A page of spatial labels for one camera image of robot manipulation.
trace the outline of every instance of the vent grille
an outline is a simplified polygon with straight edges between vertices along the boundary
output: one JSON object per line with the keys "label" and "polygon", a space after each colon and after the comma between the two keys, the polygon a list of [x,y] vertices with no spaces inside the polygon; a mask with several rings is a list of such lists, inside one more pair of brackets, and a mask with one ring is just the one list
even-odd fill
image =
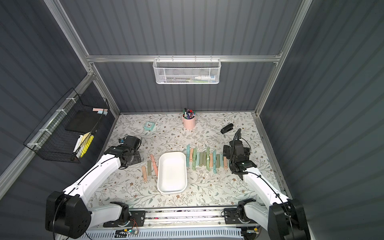
{"label": "vent grille", "polygon": [[[115,240],[115,239],[183,239],[196,237],[214,237],[218,239],[231,238],[243,239],[239,228],[235,227],[211,227],[211,228],[155,228],[155,229],[140,229],[137,235],[128,235],[127,237],[115,238],[115,230],[89,230],[87,234],[93,240]],[[89,239],[86,234],[83,234],[79,239]]]}

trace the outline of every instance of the pencil cup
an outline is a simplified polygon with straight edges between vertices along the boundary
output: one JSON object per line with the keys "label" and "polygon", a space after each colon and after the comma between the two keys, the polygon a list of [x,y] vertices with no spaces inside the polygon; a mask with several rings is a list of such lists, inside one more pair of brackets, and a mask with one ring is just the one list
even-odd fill
{"label": "pencil cup", "polygon": [[183,118],[183,124],[186,129],[194,129],[196,126],[196,116],[192,119]]}

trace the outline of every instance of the gray wall panel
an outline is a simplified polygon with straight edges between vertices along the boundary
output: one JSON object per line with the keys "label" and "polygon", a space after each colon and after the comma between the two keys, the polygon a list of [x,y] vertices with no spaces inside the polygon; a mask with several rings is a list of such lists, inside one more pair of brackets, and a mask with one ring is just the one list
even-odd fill
{"label": "gray wall panel", "polygon": [[383,9],[314,1],[261,114],[316,239],[382,237]]}
{"label": "gray wall panel", "polygon": [[91,55],[274,55],[300,0],[62,0]]}
{"label": "gray wall panel", "polygon": [[86,75],[43,1],[0,1],[0,173]]}
{"label": "gray wall panel", "polygon": [[152,63],[96,63],[121,112],[254,110],[273,63],[222,63],[219,84],[157,84]]}
{"label": "gray wall panel", "polygon": [[[94,84],[84,94],[100,96]],[[111,113],[103,119],[79,164],[45,161],[38,156],[31,160],[0,201],[0,239],[52,239],[52,232],[45,230],[47,197],[74,183],[96,163],[114,120]]]}

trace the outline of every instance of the black cable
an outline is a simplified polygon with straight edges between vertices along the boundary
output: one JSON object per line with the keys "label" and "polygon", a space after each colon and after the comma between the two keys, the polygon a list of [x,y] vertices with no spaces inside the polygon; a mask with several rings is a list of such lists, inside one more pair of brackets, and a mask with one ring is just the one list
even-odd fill
{"label": "black cable", "polygon": [[280,199],[281,203],[283,204],[283,207],[284,207],[285,211],[287,212],[287,216],[288,216],[288,219],[289,219],[289,223],[291,224],[292,238],[295,239],[295,235],[294,235],[294,233],[293,233],[293,227],[292,227],[291,217],[289,216],[288,209],[287,209],[287,207],[285,207],[285,204],[283,203],[283,200],[280,198],[280,195],[277,194],[277,193],[275,192],[275,190],[268,184],[268,182],[267,182],[264,178],[262,178],[261,175],[257,175],[257,174],[254,173],[254,172],[246,172],[246,173],[252,173],[252,174],[256,175],[258,178],[260,178],[261,180],[263,180],[263,181],[265,182],[265,184],[266,184],[266,185],[273,191],[273,193],[276,195],[276,197],[278,197],[278,198]]}
{"label": "black cable", "polygon": [[[135,156],[135,154],[121,154],[120,156],[121,156],[121,157],[122,157],[122,156]],[[119,167],[118,169],[119,169],[119,170],[124,170],[124,169],[126,169],[126,168],[128,168],[128,167],[129,167],[129,166],[126,166],[126,167]]]}
{"label": "black cable", "polygon": [[141,139],[139,139],[140,140],[140,144],[139,144],[139,146],[137,147],[137,149],[139,150],[139,148],[140,148],[140,146],[141,146]]}
{"label": "black cable", "polygon": [[[113,158],[116,158],[116,156],[114,156],[114,157],[111,157],[110,159],[107,159],[107,160],[105,160],[104,162],[102,162],[101,164],[103,164],[103,163],[105,163],[106,161],[108,161],[108,160],[111,160],[111,159],[113,159]],[[98,167],[98,165],[96,166],[96,167],[94,167],[93,169],[91,169],[89,172],[87,172],[87,174],[77,183],[77,185],[79,185],[83,180],[84,180],[84,178],[86,177],[86,176],[88,176],[88,174],[90,174],[93,170],[95,170],[96,168]]]}
{"label": "black cable", "polygon": [[90,240],[93,240],[93,239],[91,239],[91,238],[88,236],[87,232],[85,232],[85,235],[87,235],[87,237],[88,237]]}
{"label": "black cable", "polygon": [[239,128],[235,135],[233,136],[233,147],[232,147],[232,151],[231,151],[231,155],[229,157],[229,169],[231,170],[232,173],[236,174],[236,172],[234,172],[232,169],[231,169],[231,165],[232,165],[232,155],[233,155],[233,152],[235,151],[235,139],[238,137],[238,135],[240,134],[241,132],[241,128]]}
{"label": "black cable", "polygon": [[255,237],[255,239],[258,238],[258,237],[260,236],[261,233],[262,233],[262,227],[260,226],[260,227],[259,227],[259,234]]}
{"label": "black cable", "polygon": [[53,215],[53,222],[52,222],[52,235],[53,235],[53,240],[55,240],[55,220],[56,220],[57,212],[59,211],[59,208],[61,207],[61,205],[62,205],[63,203],[65,203],[66,201],[67,201],[66,198],[63,198],[63,199],[60,201],[59,205],[58,205],[57,208],[56,208],[55,214]]}
{"label": "black cable", "polygon": [[241,138],[241,140],[244,140],[248,144],[248,146],[249,146],[249,154],[251,154],[252,153],[251,145],[244,138]]}

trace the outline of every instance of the wire basket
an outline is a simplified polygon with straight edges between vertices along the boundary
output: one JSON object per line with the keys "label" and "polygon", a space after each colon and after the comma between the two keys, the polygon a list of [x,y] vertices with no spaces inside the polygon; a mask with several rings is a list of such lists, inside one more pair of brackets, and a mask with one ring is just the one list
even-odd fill
{"label": "wire basket", "polygon": [[[102,114],[99,114],[97,123],[91,126],[90,134],[85,136],[82,143],[75,149],[81,133],[68,131],[65,128],[78,111],[92,112],[93,108],[103,109]],[[63,109],[56,110],[58,114],[46,128],[38,130],[38,138],[35,137],[35,140],[30,141],[30,135],[24,145],[44,160],[80,163],[79,159],[87,152],[108,109],[108,101],[105,98],[76,94]]]}
{"label": "wire basket", "polygon": [[215,61],[153,61],[156,83],[158,84],[217,84],[221,62]]}

